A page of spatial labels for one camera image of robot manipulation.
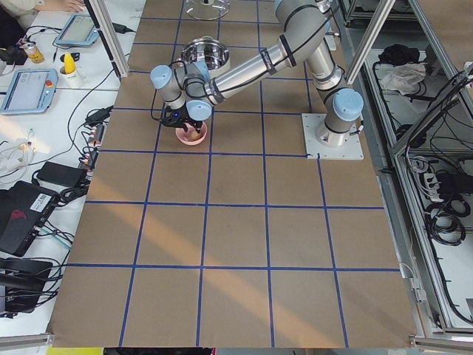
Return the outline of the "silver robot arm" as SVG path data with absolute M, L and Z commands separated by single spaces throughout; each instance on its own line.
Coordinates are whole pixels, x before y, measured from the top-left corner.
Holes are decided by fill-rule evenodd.
M 325 25 L 334 12 L 328 1 L 276 1 L 275 16 L 284 32 L 276 43 L 233 69 L 212 78 L 206 64 L 176 69 L 159 65 L 150 79 L 163 99 L 164 126 L 200 129 L 213 108 L 252 84 L 305 62 L 327 114 L 316 128 L 316 139 L 328 147 L 343 146 L 364 106 L 361 95 L 347 86 L 343 71 L 325 41 Z

